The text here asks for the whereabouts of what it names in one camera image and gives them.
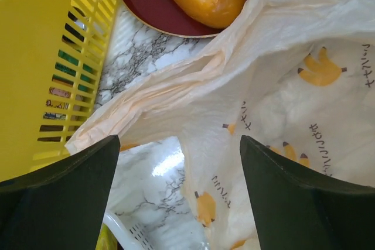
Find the yellow plastic shopping basket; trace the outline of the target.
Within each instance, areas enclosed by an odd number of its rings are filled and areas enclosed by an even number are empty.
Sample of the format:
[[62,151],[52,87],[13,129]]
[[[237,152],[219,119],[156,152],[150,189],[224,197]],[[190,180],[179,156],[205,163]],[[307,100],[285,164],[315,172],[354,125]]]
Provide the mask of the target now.
[[[93,112],[118,3],[1,0],[1,180],[68,157],[66,142]],[[69,107],[47,107],[48,99]]]

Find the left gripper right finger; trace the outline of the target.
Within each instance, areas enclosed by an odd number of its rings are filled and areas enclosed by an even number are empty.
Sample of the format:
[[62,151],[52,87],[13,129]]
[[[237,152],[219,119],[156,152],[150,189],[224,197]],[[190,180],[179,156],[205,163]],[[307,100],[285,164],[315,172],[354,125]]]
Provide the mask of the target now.
[[240,156],[261,249],[374,249],[374,188],[289,160],[250,136]]

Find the peach plastic grocery bag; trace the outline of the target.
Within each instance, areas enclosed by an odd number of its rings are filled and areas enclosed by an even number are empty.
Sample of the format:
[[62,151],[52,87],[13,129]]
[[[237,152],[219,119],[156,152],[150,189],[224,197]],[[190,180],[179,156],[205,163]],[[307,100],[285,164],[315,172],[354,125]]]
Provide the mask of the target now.
[[307,172],[374,185],[374,0],[248,0],[199,54],[99,108],[66,147],[117,135],[123,148],[175,136],[183,195],[212,249],[257,249],[240,151],[250,136]]

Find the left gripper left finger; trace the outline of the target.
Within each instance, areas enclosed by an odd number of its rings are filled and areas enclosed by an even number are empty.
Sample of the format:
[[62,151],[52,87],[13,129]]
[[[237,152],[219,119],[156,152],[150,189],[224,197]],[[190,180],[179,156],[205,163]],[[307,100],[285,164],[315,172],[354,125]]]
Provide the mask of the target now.
[[108,136],[1,182],[1,249],[95,249],[119,152]]

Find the white plastic fruit basket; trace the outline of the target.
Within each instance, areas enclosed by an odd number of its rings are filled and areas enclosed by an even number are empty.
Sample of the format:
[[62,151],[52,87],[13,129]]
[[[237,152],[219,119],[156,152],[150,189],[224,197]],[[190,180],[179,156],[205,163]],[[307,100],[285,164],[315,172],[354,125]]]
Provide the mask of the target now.
[[112,211],[106,211],[103,223],[110,229],[123,249],[155,249],[146,227],[136,218],[129,215],[118,216]]

